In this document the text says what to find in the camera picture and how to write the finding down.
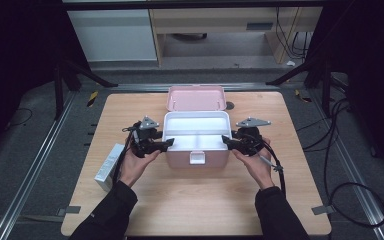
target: box lid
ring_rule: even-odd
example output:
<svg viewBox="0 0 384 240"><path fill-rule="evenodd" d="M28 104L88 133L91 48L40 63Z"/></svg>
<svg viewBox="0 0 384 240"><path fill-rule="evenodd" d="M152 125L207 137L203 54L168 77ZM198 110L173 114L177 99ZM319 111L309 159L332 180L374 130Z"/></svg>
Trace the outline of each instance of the box lid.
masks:
<svg viewBox="0 0 384 240"><path fill-rule="evenodd" d="M224 89L218 85L170 87L169 111L222 111L226 109Z"/></svg>

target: white box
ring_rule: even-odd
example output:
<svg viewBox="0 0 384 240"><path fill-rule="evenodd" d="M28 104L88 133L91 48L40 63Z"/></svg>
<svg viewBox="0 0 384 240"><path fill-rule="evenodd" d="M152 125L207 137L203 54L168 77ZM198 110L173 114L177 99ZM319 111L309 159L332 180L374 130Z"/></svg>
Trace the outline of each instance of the white box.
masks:
<svg viewBox="0 0 384 240"><path fill-rule="evenodd" d="M229 115L222 111L225 106L224 91L220 86L181 86L170 89L167 108L172 112L164 117L162 141L174 138L173 146L165 153L171 168L226 166L229 150L221 136L231 139L232 133Z"/></svg>
<svg viewBox="0 0 384 240"><path fill-rule="evenodd" d="M95 181L105 191L110 191L112 188L112 176L114 167L117 165L118 157L124 149L123 144L116 143L102 164L101 168L95 175Z"/></svg>

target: person's left hand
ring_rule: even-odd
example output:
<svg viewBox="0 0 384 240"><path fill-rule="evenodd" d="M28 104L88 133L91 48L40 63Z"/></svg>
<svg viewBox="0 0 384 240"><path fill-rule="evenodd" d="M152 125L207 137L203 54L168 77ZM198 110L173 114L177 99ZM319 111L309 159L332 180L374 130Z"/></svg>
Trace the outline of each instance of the person's left hand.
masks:
<svg viewBox="0 0 384 240"><path fill-rule="evenodd" d="M160 153L161 152L157 150L149 155L145 155L144 158L139 158L129 149L120 167L121 175L119 180L127 186L132 187L140 176L142 176L148 164L154 161Z"/></svg>

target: pink plastic box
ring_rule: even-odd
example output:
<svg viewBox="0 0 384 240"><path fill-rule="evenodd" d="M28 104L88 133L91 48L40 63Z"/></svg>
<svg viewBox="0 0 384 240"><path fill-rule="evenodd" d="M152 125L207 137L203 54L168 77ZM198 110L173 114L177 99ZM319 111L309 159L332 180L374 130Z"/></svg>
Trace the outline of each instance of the pink plastic box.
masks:
<svg viewBox="0 0 384 240"><path fill-rule="evenodd" d="M172 168L224 167L229 151L221 135L232 138L221 86L170 88L163 141L174 138L166 156Z"/></svg>

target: gray clamp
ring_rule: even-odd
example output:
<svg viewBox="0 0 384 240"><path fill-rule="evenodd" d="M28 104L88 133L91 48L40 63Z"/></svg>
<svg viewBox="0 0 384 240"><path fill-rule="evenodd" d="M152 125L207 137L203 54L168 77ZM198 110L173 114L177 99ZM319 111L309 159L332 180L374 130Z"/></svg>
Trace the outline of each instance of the gray clamp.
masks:
<svg viewBox="0 0 384 240"><path fill-rule="evenodd" d="M271 124L270 121L248 117L247 119L236 123L236 126L248 128L248 127L266 126L270 124Z"/></svg>

